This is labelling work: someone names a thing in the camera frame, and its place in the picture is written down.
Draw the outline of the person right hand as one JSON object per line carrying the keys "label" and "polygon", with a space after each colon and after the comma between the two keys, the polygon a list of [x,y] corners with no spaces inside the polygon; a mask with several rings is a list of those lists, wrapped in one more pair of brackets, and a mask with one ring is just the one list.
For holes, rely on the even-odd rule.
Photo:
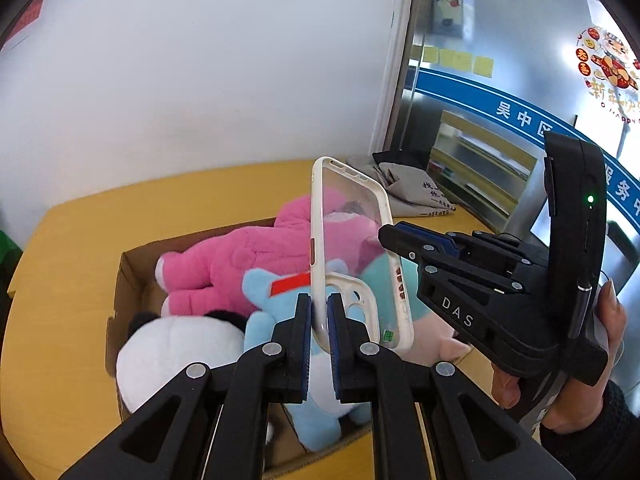
{"label": "person right hand", "polygon": [[[597,316],[608,334],[608,365],[597,385],[590,387],[575,378],[567,379],[561,392],[542,420],[542,426],[557,434],[571,434],[586,429],[605,408],[604,393],[614,367],[616,354],[625,333],[627,315],[617,299],[615,286],[608,280],[601,288]],[[492,363],[491,395],[503,408],[513,408],[521,397],[518,378]]]}

